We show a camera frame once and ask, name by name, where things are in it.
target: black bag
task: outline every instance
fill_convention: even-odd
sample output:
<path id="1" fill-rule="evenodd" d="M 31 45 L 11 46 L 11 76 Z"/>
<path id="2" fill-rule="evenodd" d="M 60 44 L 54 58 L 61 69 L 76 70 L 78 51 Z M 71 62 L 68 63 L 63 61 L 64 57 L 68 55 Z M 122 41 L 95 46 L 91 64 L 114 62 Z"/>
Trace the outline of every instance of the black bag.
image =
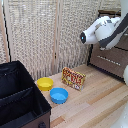
<path id="1" fill-rule="evenodd" d="M 21 62 L 0 65 L 0 128 L 50 128 L 50 112 Z"/>

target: blue bowl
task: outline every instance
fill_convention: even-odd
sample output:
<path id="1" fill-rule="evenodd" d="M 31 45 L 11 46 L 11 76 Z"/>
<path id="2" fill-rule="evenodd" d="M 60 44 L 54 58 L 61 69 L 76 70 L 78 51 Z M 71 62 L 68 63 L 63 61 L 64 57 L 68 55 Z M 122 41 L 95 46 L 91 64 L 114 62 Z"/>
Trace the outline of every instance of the blue bowl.
<path id="1" fill-rule="evenodd" d="M 68 98 L 68 92 L 63 88 L 53 88 L 50 91 L 52 102 L 56 104 L 63 104 Z"/>

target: pet bowl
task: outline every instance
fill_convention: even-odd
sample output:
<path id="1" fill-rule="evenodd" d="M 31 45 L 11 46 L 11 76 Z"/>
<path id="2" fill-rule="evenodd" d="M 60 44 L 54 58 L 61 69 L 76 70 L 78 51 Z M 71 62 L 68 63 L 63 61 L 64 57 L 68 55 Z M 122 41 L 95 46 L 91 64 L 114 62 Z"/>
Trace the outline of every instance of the pet bowl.
<path id="1" fill-rule="evenodd" d="M 37 86 L 41 91 L 49 91 L 52 89 L 53 80 L 48 77 L 43 77 L 37 80 Z"/>
<path id="2" fill-rule="evenodd" d="M 63 104 L 68 98 L 68 92 L 63 88 L 53 88 L 50 91 L 51 100 L 56 104 Z"/>

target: cardboard box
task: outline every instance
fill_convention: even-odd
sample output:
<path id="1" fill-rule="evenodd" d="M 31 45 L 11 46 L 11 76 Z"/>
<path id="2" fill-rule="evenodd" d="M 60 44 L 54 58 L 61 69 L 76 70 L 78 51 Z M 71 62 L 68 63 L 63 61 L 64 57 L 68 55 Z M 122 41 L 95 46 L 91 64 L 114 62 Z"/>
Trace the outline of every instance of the cardboard box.
<path id="1" fill-rule="evenodd" d="M 83 89 L 85 77 L 86 75 L 65 67 L 62 70 L 61 81 L 62 83 L 81 91 Z"/>

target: wicker panel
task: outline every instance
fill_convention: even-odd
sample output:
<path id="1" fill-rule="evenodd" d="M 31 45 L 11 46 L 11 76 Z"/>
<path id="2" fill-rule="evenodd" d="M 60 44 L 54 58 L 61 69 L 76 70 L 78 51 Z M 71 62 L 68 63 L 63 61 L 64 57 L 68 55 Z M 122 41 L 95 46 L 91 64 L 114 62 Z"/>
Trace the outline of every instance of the wicker panel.
<path id="1" fill-rule="evenodd" d="M 98 0 L 64 1 L 57 72 L 85 63 L 88 45 L 82 44 L 80 34 L 94 22 L 99 3 Z"/>
<path id="2" fill-rule="evenodd" d="M 1 23 L 0 23 L 0 64 L 6 62 L 6 53 L 4 49 L 4 41 L 3 41 L 3 35 L 1 30 Z"/>
<path id="3" fill-rule="evenodd" d="M 8 0 L 13 58 L 35 80 L 52 74 L 56 0 Z"/>
<path id="4" fill-rule="evenodd" d="M 7 40 L 5 35 L 2 2 L 0 1 L 0 64 L 8 62 Z"/>
<path id="5" fill-rule="evenodd" d="M 102 9 L 121 8 L 120 0 L 103 0 Z"/>

